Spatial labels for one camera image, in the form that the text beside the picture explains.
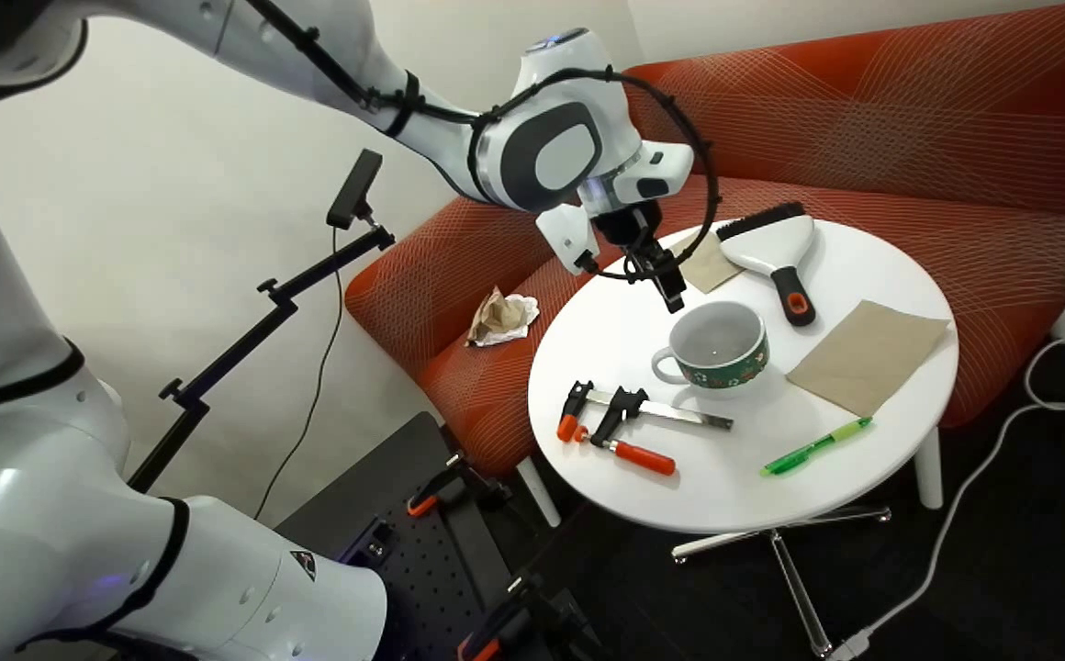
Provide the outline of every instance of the floor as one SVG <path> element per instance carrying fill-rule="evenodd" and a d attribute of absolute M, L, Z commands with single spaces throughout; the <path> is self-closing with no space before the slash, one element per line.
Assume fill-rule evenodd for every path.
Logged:
<path fill-rule="evenodd" d="M 1065 398 L 1065 348 L 1038 370 L 1044 398 Z M 1012 385 L 974 429 L 943 438 L 947 497 L 993 452 Z M 568 527 L 528 527 L 525 498 L 488 511 L 514 571 L 568 588 L 608 659 L 765 659 L 801 661 L 801 621 L 765 541 L 672 566 L 676 536 L 614 520 L 566 485 Z M 941 517 L 914 498 L 912 469 L 862 505 L 891 505 L 886 527 L 785 533 L 834 643 L 883 616 L 925 576 Z M 1000 463 L 971 489 L 929 594 L 873 637 L 867 659 L 1065 661 L 1065 415 L 1012 421 Z"/>

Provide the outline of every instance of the white cable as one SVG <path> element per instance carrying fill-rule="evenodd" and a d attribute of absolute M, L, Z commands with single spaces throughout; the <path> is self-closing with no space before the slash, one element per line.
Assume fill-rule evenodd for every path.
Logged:
<path fill-rule="evenodd" d="M 1020 415 L 1028 415 L 1028 412 L 1065 412 L 1065 399 L 1044 399 L 1044 398 L 1034 394 L 1034 385 L 1033 385 L 1033 375 L 1034 375 L 1038 360 L 1044 360 L 1052 348 L 1058 348 L 1058 344 L 1065 344 L 1065 341 L 1047 341 L 1047 344 L 1033 358 L 1033 365 L 1023 367 L 1023 377 L 1020 377 L 1020 383 L 1023 383 L 1023 394 L 1028 394 L 1033 403 L 1016 409 L 1016 412 L 1003 421 L 996 449 L 976 463 L 976 469 L 974 469 L 974 473 L 963 480 L 963 489 L 955 492 L 955 498 L 951 498 L 951 507 L 947 507 L 947 513 L 943 513 L 943 527 L 941 527 L 941 533 L 935 533 L 935 544 L 934 544 L 934 553 L 929 553 L 925 579 L 923 579 L 923 583 L 919 583 L 903 604 L 896 604 L 889 615 L 883 615 L 878 621 L 869 621 L 867 629 L 859 629 L 851 640 L 846 640 L 841 645 L 834 645 L 826 661 L 851 661 L 851 659 L 862 659 L 867 645 L 869 645 L 869 637 L 873 637 L 878 629 L 886 629 L 891 616 L 898 616 L 907 605 L 914 605 L 914 604 L 934 588 L 934 576 L 935 576 L 935 566 L 941 566 L 941 552 L 943 552 L 947 529 L 951 529 L 951 520 L 955 520 L 955 513 L 960 513 L 967 492 L 974 489 L 974 480 L 976 480 L 976 478 L 981 478 L 981 473 L 1000 460 L 1000 452 L 1005 449 L 1005 435 L 1010 435 L 1010 427 L 1012 427 Z"/>

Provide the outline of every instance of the crumpled paper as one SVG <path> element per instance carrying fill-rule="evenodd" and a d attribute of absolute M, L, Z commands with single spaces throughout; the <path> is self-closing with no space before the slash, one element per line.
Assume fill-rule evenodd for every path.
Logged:
<path fill-rule="evenodd" d="M 492 289 L 470 316 L 466 341 L 475 348 L 503 344 L 528 338 L 531 318 L 541 316 L 537 299 Z"/>

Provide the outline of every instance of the mug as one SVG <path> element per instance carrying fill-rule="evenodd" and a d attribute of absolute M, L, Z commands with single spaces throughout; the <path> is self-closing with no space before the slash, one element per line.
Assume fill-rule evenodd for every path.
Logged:
<path fill-rule="evenodd" d="M 650 370 L 672 385 L 734 388 L 766 365 L 759 316 L 738 301 L 710 301 L 678 316 L 670 344 L 655 354 Z"/>

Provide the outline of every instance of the marker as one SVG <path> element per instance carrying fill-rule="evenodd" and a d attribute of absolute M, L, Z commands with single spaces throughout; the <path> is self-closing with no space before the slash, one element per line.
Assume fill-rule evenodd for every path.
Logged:
<path fill-rule="evenodd" d="M 869 415 L 859 415 L 854 421 L 850 427 L 839 427 L 834 435 L 790 452 L 790 456 L 780 456 L 765 467 L 765 473 L 790 473 L 796 469 L 801 463 L 808 463 L 816 452 L 830 449 L 830 446 L 841 446 L 850 438 L 859 438 L 862 429 L 869 427 Z"/>

